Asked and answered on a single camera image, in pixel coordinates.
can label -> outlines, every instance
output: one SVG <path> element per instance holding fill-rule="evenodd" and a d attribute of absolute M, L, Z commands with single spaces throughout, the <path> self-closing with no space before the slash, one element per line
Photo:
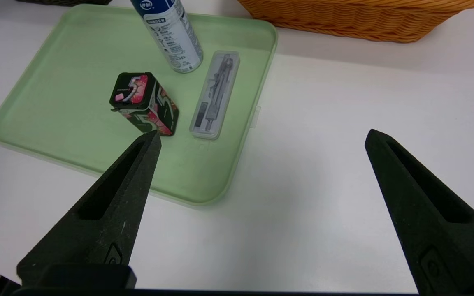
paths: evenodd
<path fill-rule="evenodd" d="M 202 49 L 180 0 L 132 2 L 175 71 L 188 73 L 201 64 Z"/>

